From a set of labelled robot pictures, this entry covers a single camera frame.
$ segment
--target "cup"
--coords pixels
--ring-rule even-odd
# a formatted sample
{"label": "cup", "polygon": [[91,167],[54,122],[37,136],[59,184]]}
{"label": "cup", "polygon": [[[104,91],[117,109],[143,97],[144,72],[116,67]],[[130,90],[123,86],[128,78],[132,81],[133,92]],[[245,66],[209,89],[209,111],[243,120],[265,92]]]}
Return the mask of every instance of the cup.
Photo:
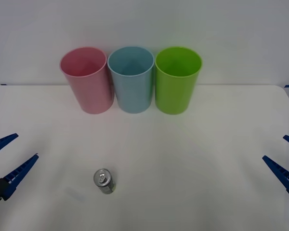
{"label": "cup", "polygon": [[123,47],[108,58],[119,107],[128,113],[145,111],[152,101],[153,54],[142,47]]}
{"label": "cup", "polygon": [[95,47],[77,48],[60,61],[61,71],[82,110],[87,113],[107,111],[114,101],[106,63],[106,54]]}
{"label": "cup", "polygon": [[156,57],[156,106],[167,114],[188,108],[202,60],[193,50],[169,47]]}

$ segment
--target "white table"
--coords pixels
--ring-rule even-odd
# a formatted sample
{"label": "white table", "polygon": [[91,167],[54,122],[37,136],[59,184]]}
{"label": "white table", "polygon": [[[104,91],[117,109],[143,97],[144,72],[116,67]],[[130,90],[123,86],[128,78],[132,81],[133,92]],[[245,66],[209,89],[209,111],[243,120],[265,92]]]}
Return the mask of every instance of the white table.
{"label": "white table", "polygon": [[[69,86],[0,86],[0,177],[39,160],[6,202],[0,231],[286,231],[289,98],[276,86],[196,86],[181,115],[87,114]],[[99,168],[117,188],[93,183]]]}

